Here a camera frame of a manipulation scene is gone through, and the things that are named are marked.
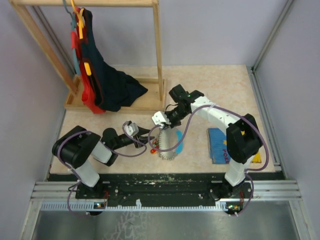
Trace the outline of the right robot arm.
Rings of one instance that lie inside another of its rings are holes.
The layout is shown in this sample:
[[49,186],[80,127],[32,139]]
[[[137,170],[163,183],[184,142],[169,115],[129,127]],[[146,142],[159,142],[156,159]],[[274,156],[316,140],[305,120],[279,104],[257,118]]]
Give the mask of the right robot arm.
[[176,107],[156,112],[152,117],[154,124],[160,126],[163,136],[169,129],[180,126],[184,118],[191,120],[198,116],[214,124],[226,137],[226,151],[230,157],[222,184],[214,192],[219,198],[235,198],[241,192],[250,162],[261,147],[266,147],[255,118],[249,113],[239,115],[220,107],[202,92],[188,92],[180,84],[173,87],[169,95]]

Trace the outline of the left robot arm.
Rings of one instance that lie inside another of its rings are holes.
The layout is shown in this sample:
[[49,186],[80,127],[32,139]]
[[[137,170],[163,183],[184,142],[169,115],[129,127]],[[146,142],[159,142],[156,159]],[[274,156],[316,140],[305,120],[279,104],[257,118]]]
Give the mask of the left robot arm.
[[87,194],[97,199],[103,195],[104,186],[98,183],[100,175],[93,168],[89,157],[110,167],[118,156],[134,158],[143,154],[126,155],[116,150],[129,145],[137,149],[147,147],[148,129],[129,121],[125,122],[122,130],[123,134],[119,135],[114,128],[106,128],[99,136],[77,125],[54,143],[51,152],[86,186]]

